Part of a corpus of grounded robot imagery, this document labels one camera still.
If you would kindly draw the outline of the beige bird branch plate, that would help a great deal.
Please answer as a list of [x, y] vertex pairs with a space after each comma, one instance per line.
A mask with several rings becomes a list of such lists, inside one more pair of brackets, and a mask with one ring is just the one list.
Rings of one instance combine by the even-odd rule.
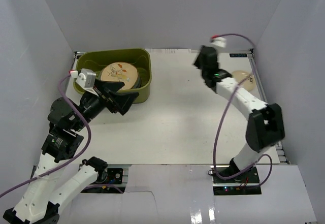
[[99, 74], [102, 81], [111, 82], [134, 82], [140, 77], [137, 68], [127, 62], [114, 62], [106, 66]]

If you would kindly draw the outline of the small cream flower plate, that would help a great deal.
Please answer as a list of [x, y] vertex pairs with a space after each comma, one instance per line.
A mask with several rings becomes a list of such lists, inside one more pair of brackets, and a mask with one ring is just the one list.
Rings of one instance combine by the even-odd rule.
[[249, 72], [243, 70], [236, 70], [232, 72], [232, 76], [236, 79], [238, 83], [244, 80], [241, 86], [247, 91], [253, 91], [256, 86], [255, 78]]

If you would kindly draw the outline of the light blue ceramic plate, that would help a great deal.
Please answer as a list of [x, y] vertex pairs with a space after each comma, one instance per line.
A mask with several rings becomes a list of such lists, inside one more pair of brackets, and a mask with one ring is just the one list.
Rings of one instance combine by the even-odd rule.
[[124, 86], [121, 90], [130, 90], [130, 89], [136, 89], [141, 87], [141, 78], [138, 77], [136, 81], [131, 82], [131, 81], [126, 81], [124, 83]]

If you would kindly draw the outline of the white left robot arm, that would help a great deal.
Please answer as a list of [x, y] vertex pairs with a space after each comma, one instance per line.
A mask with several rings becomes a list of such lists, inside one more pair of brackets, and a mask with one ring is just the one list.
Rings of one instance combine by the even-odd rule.
[[61, 212], [76, 195], [89, 188], [102, 185], [113, 187], [121, 178], [114, 178], [108, 163], [98, 157], [84, 159], [81, 168], [66, 183], [57, 188], [56, 183], [64, 168], [81, 154], [77, 149], [88, 132], [84, 148], [90, 145], [90, 122], [104, 109], [124, 115], [138, 97], [138, 92], [120, 93], [123, 82], [105, 82], [96, 79], [84, 92], [79, 104], [64, 92], [55, 100], [48, 115], [49, 134], [41, 148], [39, 163], [30, 180], [22, 183], [27, 190], [15, 207], [4, 212], [8, 223], [57, 223]]

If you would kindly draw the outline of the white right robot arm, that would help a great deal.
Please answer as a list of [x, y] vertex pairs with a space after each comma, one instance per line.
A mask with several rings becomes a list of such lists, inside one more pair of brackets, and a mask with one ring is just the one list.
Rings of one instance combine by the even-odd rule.
[[206, 86], [228, 101], [226, 109], [233, 105], [247, 120], [246, 143], [231, 159], [229, 166], [214, 174], [222, 180], [242, 182], [265, 152], [285, 137], [281, 107], [268, 104], [248, 92], [241, 83], [218, 63], [216, 48], [202, 46], [193, 63], [201, 71]]

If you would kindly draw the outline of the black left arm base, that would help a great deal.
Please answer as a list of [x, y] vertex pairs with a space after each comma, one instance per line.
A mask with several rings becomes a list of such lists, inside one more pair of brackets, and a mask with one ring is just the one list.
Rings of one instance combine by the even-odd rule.
[[109, 168], [100, 180], [91, 184], [97, 187], [87, 188], [81, 191], [81, 193], [88, 194], [122, 194], [125, 191], [123, 183], [123, 168]]

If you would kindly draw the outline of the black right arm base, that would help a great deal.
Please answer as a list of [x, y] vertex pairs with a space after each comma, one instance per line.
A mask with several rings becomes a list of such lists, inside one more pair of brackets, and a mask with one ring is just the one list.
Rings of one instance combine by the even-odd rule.
[[260, 179], [256, 167], [237, 176], [234, 179], [222, 180], [218, 178], [214, 169], [211, 168], [207, 174], [212, 177], [212, 187], [215, 196], [246, 196], [261, 195], [259, 186]]

